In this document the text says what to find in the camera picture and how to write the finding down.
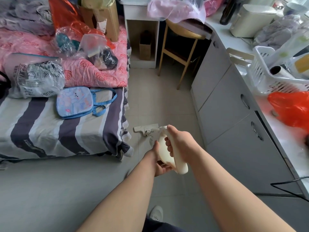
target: dark pants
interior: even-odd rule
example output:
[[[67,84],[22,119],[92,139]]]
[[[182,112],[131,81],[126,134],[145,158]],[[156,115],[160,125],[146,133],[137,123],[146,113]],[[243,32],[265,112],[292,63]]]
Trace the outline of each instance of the dark pants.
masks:
[[[168,223],[157,222],[146,216],[142,232],[185,232],[184,230],[172,226]]]

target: vacuum handle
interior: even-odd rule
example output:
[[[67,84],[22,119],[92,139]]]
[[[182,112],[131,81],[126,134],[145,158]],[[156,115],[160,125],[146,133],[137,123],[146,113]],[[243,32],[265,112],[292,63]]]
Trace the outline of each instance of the vacuum handle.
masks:
[[[175,141],[172,137],[172,135],[168,132],[167,126],[164,126],[165,134],[168,137],[168,139],[171,141],[172,147],[173,147],[173,155],[175,160],[175,166],[176,171],[179,174],[185,174],[188,172],[188,165],[184,160],[182,159],[179,149],[175,145]]]

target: plastic basket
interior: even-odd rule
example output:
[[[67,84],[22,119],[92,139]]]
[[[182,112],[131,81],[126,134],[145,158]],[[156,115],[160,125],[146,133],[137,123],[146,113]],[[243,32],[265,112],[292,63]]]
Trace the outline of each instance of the plastic basket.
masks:
[[[273,92],[291,93],[298,91],[309,91],[309,80],[285,78],[274,76],[270,73],[264,62],[264,58],[274,53],[274,49],[265,46],[253,48],[254,59],[247,66],[247,72],[255,87],[255,93],[268,95]]]

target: white vacuum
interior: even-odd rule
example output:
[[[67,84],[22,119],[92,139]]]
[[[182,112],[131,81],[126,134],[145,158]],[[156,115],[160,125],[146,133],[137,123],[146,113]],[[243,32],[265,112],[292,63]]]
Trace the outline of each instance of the white vacuum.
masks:
[[[156,140],[159,142],[159,157],[164,164],[171,166],[178,174],[185,174],[188,172],[188,165],[186,162],[183,161],[182,157],[180,156],[180,152],[175,145],[174,139],[169,134],[167,126],[159,127],[158,124],[144,125],[134,127],[133,131],[141,132],[144,137],[149,136],[149,142],[152,147]],[[170,156],[168,148],[165,145],[165,137],[168,137],[168,139],[171,141],[174,157]]]

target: wooden stool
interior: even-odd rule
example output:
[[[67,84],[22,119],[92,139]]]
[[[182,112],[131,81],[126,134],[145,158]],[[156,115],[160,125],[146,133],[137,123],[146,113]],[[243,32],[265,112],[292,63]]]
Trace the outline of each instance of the wooden stool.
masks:
[[[195,46],[196,46],[196,43],[199,39],[205,39],[205,36],[202,36],[202,35],[199,35],[199,34],[196,34],[194,32],[191,32],[187,29],[185,29],[184,27],[178,25],[177,23],[173,23],[171,22],[170,20],[166,19],[165,20],[166,22],[166,28],[165,28],[165,32],[164,32],[164,39],[163,39],[163,46],[162,46],[162,53],[161,53],[161,58],[160,58],[160,66],[159,66],[159,73],[158,73],[158,76],[160,76],[160,72],[161,72],[161,66],[162,66],[162,60],[163,60],[163,54],[167,54],[169,57],[173,58],[174,60],[180,62],[181,64],[184,65],[184,70],[183,70],[183,73],[181,75],[181,78],[180,78],[180,81],[179,81],[179,84],[177,86],[177,90],[179,90],[180,88],[180,84],[183,80],[183,77],[184,77],[184,74],[186,73],[187,71],[187,68],[190,64],[190,60],[191,60],[191,57],[192,57],[192,54],[194,52],[194,49],[195,49]],[[187,61],[183,60],[182,58],[180,58],[179,56],[173,54],[172,52],[168,51],[167,49],[165,49],[165,42],[166,42],[166,36],[168,34],[168,28],[170,28],[174,33],[176,33],[177,35],[180,35],[180,36],[183,36],[183,37],[187,37],[187,38],[193,38],[195,39],[194,43],[193,43],[193,46],[192,46],[192,49],[191,49],[191,52],[189,54],[189,57],[187,59]]]

